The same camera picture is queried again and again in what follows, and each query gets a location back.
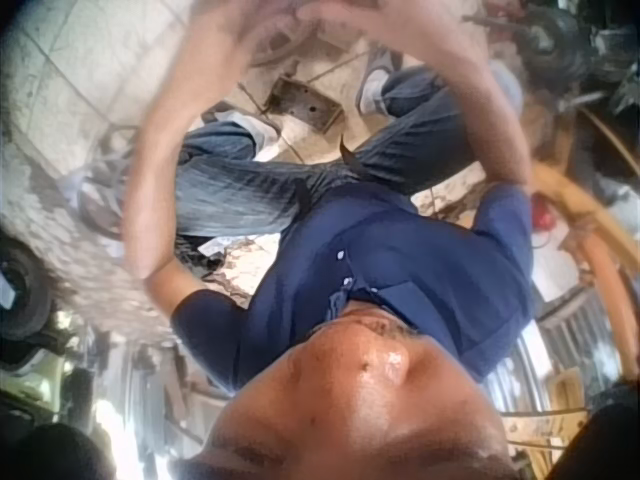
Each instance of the jeans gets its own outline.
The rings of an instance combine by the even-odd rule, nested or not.
[[[494,75],[514,108],[518,81],[499,63]],[[455,99],[423,67],[393,73],[382,90],[386,128],[354,152],[367,180],[413,195],[474,161]],[[313,205],[329,189],[361,181],[341,159],[319,165],[258,163],[247,130],[231,122],[205,125],[185,138],[176,178],[178,231],[218,237],[280,233],[300,218],[299,185]]]

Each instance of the hand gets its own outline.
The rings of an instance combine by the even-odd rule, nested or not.
[[[316,0],[297,15],[350,25],[440,73],[459,59],[486,62],[483,50],[468,38],[445,0]]]
[[[258,43],[293,19],[289,4],[200,0],[160,100],[195,115],[218,103],[243,77]]]

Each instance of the finger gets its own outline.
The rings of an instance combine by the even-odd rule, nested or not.
[[[356,7],[342,2],[316,1],[300,7],[296,15],[301,20],[328,20],[345,23],[359,30],[375,28],[379,13],[371,8]]]

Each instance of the wheel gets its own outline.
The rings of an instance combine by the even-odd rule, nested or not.
[[[64,379],[62,398],[67,403],[64,423],[88,434],[92,424],[93,372],[75,368]]]
[[[23,340],[39,332],[49,319],[49,277],[29,247],[6,237],[0,239],[0,270],[16,291],[11,308],[0,307],[0,336]]]
[[[523,23],[531,36],[516,36],[522,60],[535,83],[563,93],[589,73],[588,39],[578,21],[564,10],[530,7]]]

